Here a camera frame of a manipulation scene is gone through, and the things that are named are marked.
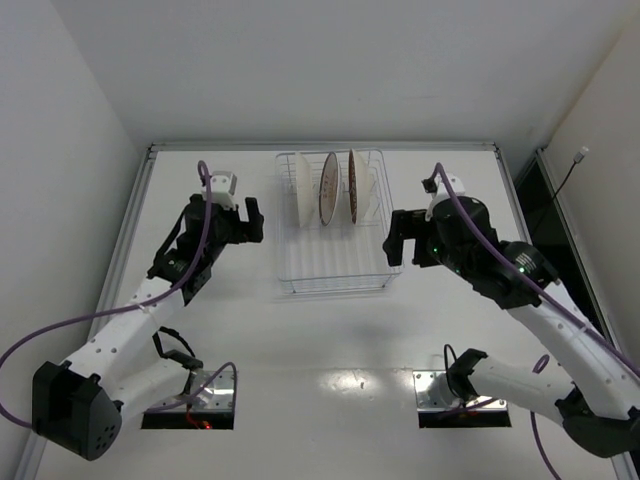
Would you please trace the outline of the floral brown-rim plate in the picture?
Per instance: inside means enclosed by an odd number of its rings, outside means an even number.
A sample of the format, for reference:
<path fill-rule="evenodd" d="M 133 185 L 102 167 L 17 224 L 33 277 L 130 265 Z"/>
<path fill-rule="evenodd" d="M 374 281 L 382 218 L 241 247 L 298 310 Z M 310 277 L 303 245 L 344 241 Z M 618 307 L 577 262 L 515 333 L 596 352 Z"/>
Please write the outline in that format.
<path fill-rule="evenodd" d="M 372 180 L 368 163 L 354 149 L 349 152 L 348 174 L 351 221 L 359 224 L 370 207 Z"/>
<path fill-rule="evenodd" d="M 310 164 L 300 152 L 295 153 L 295 176 L 298 221 L 299 226 L 304 228 L 313 217 L 315 195 Z"/>

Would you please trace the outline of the glass plate orange sunburst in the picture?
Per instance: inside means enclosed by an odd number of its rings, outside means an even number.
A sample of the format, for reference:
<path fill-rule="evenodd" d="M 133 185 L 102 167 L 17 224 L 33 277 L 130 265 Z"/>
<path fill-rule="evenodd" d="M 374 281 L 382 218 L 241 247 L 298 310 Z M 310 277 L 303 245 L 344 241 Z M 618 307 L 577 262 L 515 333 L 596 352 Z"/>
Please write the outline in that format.
<path fill-rule="evenodd" d="M 323 226 L 328 226 L 337 211 L 341 191 L 341 167 L 337 154 L 330 152 L 323 165 L 319 186 L 319 217 Z"/>

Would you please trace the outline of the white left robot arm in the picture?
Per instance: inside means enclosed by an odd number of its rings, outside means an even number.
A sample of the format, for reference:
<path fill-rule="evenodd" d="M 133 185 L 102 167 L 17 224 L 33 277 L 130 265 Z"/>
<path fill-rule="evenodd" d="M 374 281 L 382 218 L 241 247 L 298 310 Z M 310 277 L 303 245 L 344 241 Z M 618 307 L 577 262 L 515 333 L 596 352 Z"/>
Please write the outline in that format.
<path fill-rule="evenodd" d="M 154 256 L 127 311 L 110 321 L 62 363 L 45 362 L 32 380 L 32 429 L 89 461 L 106 453 L 123 423 L 190 387 L 202 370 L 195 356 L 160 351 L 151 367 L 130 377 L 125 370 L 158 331 L 186 307 L 211 277 L 229 244 L 259 243 L 264 217 L 254 197 L 247 220 L 236 208 L 190 197 Z"/>

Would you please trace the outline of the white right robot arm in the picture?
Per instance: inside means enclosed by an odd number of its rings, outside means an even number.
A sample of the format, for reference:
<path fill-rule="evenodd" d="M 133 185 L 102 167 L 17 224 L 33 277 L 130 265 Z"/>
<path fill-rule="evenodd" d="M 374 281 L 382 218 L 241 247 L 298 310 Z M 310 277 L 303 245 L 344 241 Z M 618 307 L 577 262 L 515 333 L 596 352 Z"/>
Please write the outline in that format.
<path fill-rule="evenodd" d="M 390 265 L 401 262 L 407 240 L 415 243 L 415 265 L 448 268 L 524 325 L 549 353 L 548 360 L 519 367 L 469 348 L 431 384 L 429 395 L 439 407 L 495 397 L 553 421 L 597 457 L 638 449 L 638 377 L 607 351 L 588 319 L 575 325 L 542 297 L 548 290 L 565 309 L 575 307 L 534 246 L 499 239 L 486 206 L 466 196 L 432 211 L 394 211 L 383 243 Z"/>

